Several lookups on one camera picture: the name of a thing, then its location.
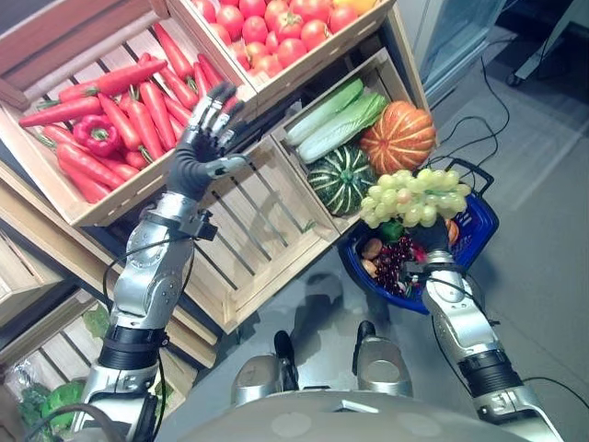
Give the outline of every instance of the robot finger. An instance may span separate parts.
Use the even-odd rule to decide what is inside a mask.
[[[214,121],[216,121],[217,117],[219,116],[221,109],[229,99],[236,95],[236,91],[236,87],[231,85],[221,94],[219,94],[219,96],[216,99],[214,99],[213,103],[207,110],[206,115],[204,116],[204,119],[201,123],[201,128],[204,131],[208,131],[211,129]]]

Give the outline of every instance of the pumpkin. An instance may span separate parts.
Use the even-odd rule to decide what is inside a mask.
[[[376,181],[368,157],[355,145],[340,146],[308,168],[308,183],[334,215],[359,211],[360,202]]]
[[[407,101],[390,103],[360,140],[360,147],[379,175],[401,169],[415,170],[434,145],[431,115]]]

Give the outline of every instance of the silver arm segment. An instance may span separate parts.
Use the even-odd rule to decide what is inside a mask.
[[[440,344],[468,381],[481,420],[534,442],[562,442],[558,431],[528,386],[511,369],[489,321],[460,273],[443,270],[454,263],[446,251],[428,254],[440,265],[426,283],[424,302],[432,312]]]

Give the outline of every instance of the robotic arm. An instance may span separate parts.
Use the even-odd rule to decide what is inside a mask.
[[[149,393],[165,328],[182,292],[182,269],[196,238],[213,239],[210,214],[199,209],[208,185],[248,164],[242,155],[223,156],[235,136],[227,130],[243,108],[224,105],[235,95],[228,84],[215,87],[194,109],[176,149],[167,192],[148,211],[127,243],[129,255],[114,287],[110,326],[98,360],[92,365],[83,402],[102,410],[127,440],[152,440],[157,398]],[[78,413],[73,430],[97,426]]]

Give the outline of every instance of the green vegetable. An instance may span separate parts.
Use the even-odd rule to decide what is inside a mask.
[[[317,161],[374,124],[386,105],[387,100],[382,95],[371,93],[361,96],[309,136],[299,146],[299,156],[307,164]]]
[[[96,310],[88,310],[82,318],[84,319],[84,325],[86,325],[92,336],[104,338],[110,324],[109,313],[104,307],[98,305]]]
[[[66,384],[60,385],[52,391],[47,397],[47,401],[43,403],[40,409],[41,417],[47,417],[49,414],[71,403],[80,402],[82,399],[82,391],[84,390],[84,382],[80,380],[73,380]],[[59,432],[66,430],[74,421],[74,414],[67,413],[57,416],[52,419],[50,425],[53,431]]]
[[[357,78],[334,90],[322,104],[288,131],[285,139],[286,143],[289,145],[303,143],[305,138],[355,101],[362,94],[363,89],[362,80]]]
[[[399,221],[390,220],[380,225],[378,236],[385,244],[390,244],[391,242],[397,242],[401,235],[403,235],[404,230],[405,227]]]
[[[376,181],[368,157],[355,145],[343,145],[313,163],[306,178],[334,215],[360,210],[360,202]]]

